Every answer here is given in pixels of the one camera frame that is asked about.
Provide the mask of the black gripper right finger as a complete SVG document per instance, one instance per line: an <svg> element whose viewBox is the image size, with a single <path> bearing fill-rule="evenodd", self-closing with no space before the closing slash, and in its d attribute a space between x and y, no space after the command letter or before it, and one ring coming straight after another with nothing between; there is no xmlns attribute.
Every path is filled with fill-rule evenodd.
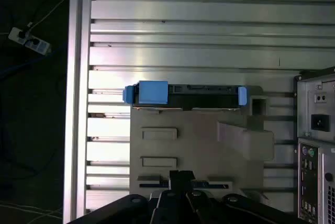
<svg viewBox="0 0 335 224"><path fill-rule="evenodd" d="M307 223L292 214L239 194L216 200L193 186L193 171L179 171L183 203L179 223Z"/></svg>

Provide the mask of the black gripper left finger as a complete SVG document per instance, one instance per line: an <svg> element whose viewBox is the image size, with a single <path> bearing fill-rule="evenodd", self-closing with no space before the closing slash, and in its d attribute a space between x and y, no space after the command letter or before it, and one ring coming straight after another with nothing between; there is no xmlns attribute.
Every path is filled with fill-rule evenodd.
<svg viewBox="0 0 335 224"><path fill-rule="evenodd" d="M185 172L170 171L169 189L158 198L130 194L70 223L184 223Z"/></svg>

